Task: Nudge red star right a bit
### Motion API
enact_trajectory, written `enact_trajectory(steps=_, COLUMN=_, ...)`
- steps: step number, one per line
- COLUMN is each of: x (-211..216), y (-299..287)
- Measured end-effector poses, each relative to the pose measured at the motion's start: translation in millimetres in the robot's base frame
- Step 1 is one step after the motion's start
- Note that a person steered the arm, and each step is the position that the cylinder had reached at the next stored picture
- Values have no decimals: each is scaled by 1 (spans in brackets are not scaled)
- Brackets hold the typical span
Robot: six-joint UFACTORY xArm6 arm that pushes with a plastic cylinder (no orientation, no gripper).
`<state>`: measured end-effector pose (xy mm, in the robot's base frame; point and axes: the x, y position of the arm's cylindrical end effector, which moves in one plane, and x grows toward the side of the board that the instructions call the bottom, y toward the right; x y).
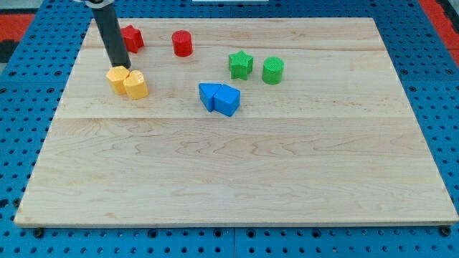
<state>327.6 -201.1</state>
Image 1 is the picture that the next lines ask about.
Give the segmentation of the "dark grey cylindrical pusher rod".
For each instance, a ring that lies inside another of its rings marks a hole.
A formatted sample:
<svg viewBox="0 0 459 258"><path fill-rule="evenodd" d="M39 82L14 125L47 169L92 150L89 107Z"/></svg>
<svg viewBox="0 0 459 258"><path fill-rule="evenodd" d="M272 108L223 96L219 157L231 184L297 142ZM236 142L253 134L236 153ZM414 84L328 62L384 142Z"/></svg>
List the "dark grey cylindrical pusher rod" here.
<svg viewBox="0 0 459 258"><path fill-rule="evenodd" d="M113 2L92 2L91 9L108 58L113 67L131 67Z"/></svg>

